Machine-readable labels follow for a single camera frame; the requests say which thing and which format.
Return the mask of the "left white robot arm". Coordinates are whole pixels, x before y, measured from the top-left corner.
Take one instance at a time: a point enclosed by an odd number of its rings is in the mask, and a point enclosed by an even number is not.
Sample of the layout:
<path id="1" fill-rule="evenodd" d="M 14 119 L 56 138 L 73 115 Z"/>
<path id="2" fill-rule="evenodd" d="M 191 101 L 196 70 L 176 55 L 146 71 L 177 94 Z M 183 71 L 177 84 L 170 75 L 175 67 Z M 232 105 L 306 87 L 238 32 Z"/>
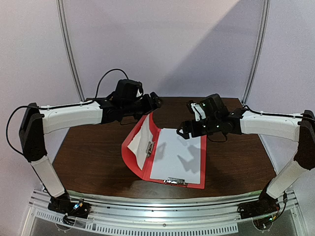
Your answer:
<path id="1" fill-rule="evenodd" d="M 60 106 L 26 107 L 19 129 L 22 155 L 31 164 L 54 205 L 62 213 L 70 213 L 72 200 L 61 183 L 47 155 L 44 136 L 57 130 L 82 125 L 108 124 L 122 121 L 124 117 L 140 119 L 162 105 L 155 92 L 131 100 L 94 98 L 86 102 Z"/>

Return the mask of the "metal spine folder clip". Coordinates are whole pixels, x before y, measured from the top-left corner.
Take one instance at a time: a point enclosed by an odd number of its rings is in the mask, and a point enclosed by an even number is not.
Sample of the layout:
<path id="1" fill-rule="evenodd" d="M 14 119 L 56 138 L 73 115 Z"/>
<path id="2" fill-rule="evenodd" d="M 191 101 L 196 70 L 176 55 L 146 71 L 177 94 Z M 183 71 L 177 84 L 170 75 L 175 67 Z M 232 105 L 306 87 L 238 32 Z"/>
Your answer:
<path id="1" fill-rule="evenodd" d="M 146 157 L 149 158 L 151 154 L 153 153 L 154 147 L 155 147 L 154 141 L 149 141 L 146 149 Z"/>

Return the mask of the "red file folder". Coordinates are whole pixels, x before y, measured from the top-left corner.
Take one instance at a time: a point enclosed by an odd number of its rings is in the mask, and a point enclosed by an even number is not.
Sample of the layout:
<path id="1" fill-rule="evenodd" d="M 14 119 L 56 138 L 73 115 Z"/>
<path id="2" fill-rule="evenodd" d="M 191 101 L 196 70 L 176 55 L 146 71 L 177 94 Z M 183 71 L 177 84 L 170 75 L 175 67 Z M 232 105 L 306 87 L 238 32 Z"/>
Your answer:
<path id="1" fill-rule="evenodd" d="M 127 147 L 129 143 L 132 141 L 134 136 L 137 134 L 137 132 L 140 130 L 140 127 L 146 118 L 146 116 L 150 116 L 150 130 L 153 134 L 153 141 L 156 143 L 153 153 L 149 158 L 146 159 L 146 162 L 144 164 L 143 170 L 140 170 L 136 163 L 136 157 L 133 154 L 133 152 Z M 122 143 L 121 153 L 122 158 L 126 166 L 138 177 L 140 177 L 142 180 L 149 181 L 149 182 L 155 182 L 160 184 L 163 183 L 163 180 L 158 179 L 151 179 L 151 170 L 153 166 L 153 161 L 155 157 L 155 152 L 157 149 L 157 143 L 159 138 L 159 133 L 163 128 L 159 128 L 156 126 L 156 124 L 153 121 L 153 114 L 150 113 L 148 115 L 143 116 L 140 121 L 135 125 L 135 127 L 131 130 L 131 132 L 128 134 L 124 142 Z M 201 138 L 201 174 L 200 174 L 200 183 L 199 184 L 192 184 L 187 183 L 186 186 L 181 185 L 173 185 L 173 186 L 179 186 L 179 187 L 186 187 L 186 188 L 194 188 L 194 189 L 204 189 L 205 187 L 205 172 L 206 172 L 206 147 L 207 147 L 207 138 L 205 136 L 200 137 Z"/>

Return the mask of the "metal bottom folder clip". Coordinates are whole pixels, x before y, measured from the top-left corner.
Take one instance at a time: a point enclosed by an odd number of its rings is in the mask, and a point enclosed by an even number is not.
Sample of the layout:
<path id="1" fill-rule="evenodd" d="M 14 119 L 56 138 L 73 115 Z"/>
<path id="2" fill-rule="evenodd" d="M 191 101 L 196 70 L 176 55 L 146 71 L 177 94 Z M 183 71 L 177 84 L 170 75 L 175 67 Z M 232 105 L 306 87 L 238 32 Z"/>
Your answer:
<path id="1" fill-rule="evenodd" d="M 181 186 L 187 185 L 184 179 L 172 178 L 172 177 L 165 179 L 163 183 L 170 184 L 170 185 L 181 185 Z"/>

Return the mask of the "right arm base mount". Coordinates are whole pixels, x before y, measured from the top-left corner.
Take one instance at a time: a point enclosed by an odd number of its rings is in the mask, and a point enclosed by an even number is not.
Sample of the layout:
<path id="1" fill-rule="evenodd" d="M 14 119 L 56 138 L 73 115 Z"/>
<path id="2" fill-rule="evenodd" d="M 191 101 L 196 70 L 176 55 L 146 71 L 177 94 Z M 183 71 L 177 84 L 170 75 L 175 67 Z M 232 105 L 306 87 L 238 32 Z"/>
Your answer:
<path id="1" fill-rule="evenodd" d="M 283 209 L 280 211 L 280 204 L 277 199 L 269 197 L 265 192 L 261 192 L 258 200 L 238 205 L 237 212 L 241 219 L 258 217 L 254 219 L 253 225 L 256 229 L 265 231 L 271 228 L 274 221 L 276 221 L 284 212 L 287 203 L 287 193 L 283 192 Z"/>

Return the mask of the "large white paper sheet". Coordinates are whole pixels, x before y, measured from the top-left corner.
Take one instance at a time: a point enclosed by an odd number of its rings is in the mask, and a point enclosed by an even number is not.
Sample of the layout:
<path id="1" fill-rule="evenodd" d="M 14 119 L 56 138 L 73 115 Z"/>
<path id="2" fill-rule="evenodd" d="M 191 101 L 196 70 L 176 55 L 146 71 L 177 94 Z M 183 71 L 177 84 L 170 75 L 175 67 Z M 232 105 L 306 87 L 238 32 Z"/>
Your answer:
<path id="1" fill-rule="evenodd" d="M 151 179 L 183 179 L 199 184 L 201 174 L 201 138 L 184 139 L 175 129 L 164 128 L 159 133 L 151 170 Z"/>

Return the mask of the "small white paper sheet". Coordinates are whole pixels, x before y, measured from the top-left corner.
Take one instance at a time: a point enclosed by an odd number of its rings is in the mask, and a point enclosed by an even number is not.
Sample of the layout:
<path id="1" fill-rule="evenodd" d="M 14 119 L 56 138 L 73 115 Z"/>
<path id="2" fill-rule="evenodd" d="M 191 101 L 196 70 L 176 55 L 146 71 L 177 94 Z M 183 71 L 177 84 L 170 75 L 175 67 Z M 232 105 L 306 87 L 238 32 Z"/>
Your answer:
<path id="1" fill-rule="evenodd" d="M 150 130 L 150 116 L 146 116 L 140 130 L 134 136 L 132 141 L 127 146 L 135 155 L 136 163 L 140 170 L 143 170 L 146 162 L 146 149 L 149 141 L 153 141 L 153 134 Z"/>

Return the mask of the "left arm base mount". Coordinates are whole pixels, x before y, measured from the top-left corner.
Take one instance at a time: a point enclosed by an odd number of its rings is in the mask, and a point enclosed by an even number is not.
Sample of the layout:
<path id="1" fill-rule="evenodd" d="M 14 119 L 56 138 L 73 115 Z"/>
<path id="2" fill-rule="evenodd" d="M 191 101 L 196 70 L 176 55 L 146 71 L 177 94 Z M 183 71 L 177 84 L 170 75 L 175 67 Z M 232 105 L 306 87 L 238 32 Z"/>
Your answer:
<path id="1" fill-rule="evenodd" d="M 48 209 L 57 213 L 64 214 L 62 222 L 66 225 L 73 226 L 76 218 L 87 219 L 90 213 L 91 204 L 79 199 L 72 202 L 67 192 L 59 197 L 51 197 Z"/>

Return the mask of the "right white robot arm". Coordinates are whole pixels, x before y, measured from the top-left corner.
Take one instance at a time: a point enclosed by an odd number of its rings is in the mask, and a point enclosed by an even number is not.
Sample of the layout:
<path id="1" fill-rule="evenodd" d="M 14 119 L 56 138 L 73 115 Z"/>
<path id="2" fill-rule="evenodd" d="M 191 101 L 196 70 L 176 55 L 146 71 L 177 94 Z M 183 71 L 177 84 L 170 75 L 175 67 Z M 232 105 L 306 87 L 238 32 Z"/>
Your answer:
<path id="1" fill-rule="evenodd" d="M 278 198 L 303 173 L 315 167 L 315 119 L 311 111 L 302 114 L 272 114 L 250 108 L 232 112 L 196 111 L 196 118 L 183 121 L 176 132 L 184 139 L 209 136 L 220 132 L 236 135 L 265 135 L 291 140 L 298 144 L 293 157 L 266 186 L 265 193 L 254 204 L 258 214 L 265 214 Z"/>

